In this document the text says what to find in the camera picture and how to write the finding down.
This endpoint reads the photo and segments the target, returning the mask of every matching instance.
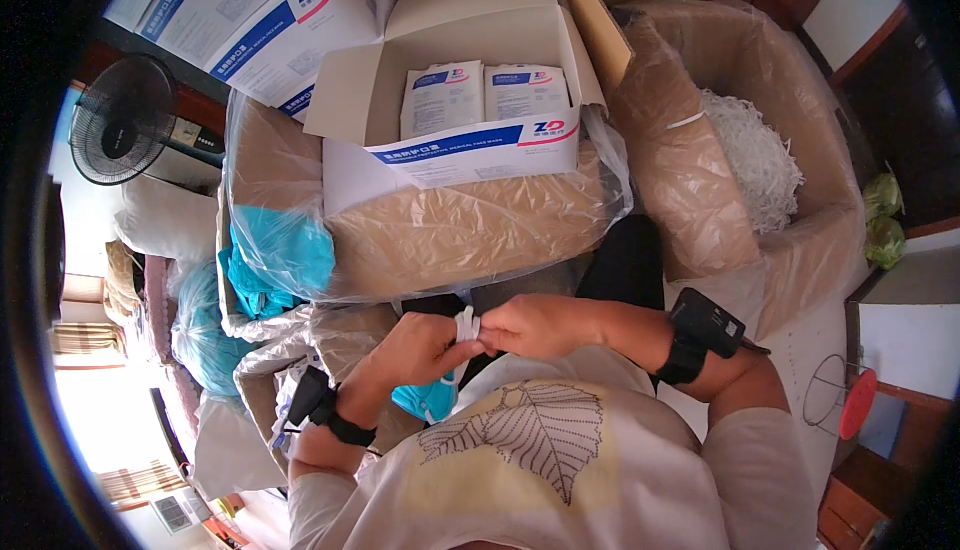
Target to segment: white t-shirt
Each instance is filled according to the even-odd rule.
[[[701,447],[645,372],[599,347],[549,362],[504,356],[466,385],[462,405],[356,480],[300,476],[291,547],[813,543],[816,501],[786,412],[730,414]]]

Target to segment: wrist-mounted device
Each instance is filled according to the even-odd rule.
[[[294,425],[309,418],[315,425],[327,425],[330,433],[343,443],[369,446],[377,436],[377,427],[363,429],[337,414],[337,384],[330,388],[330,377],[316,366],[307,365],[290,401],[287,420]]]
[[[770,354],[770,350],[744,339],[746,327],[742,322],[693,288],[683,288],[679,293],[669,320],[674,326],[670,356],[655,373],[669,385],[692,383],[704,369],[707,352],[728,359],[742,345]]]

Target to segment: hand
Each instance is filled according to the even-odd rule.
[[[486,347],[547,360],[598,343],[592,318],[594,300],[531,293],[516,295],[480,318]]]
[[[357,366],[386,388],[425,386],[486,350],[475,340],[447,347],[456,337],[456,321],[448,316],[407,313]]]

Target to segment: fan grille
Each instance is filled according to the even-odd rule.
[[[144,172],[173,131],[173,78],[153,58],[124,58],[102,72],[74,109],[70,147],[79,172],[117,185]]]

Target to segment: leaf print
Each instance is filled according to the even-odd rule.
[[[423,462],[490,445],[508,464],[543,477],[570,506],[577,474],[598,456],[599,398],[570,385],[529,381],[504,386],[500,394],[489,411],[420,434]]]

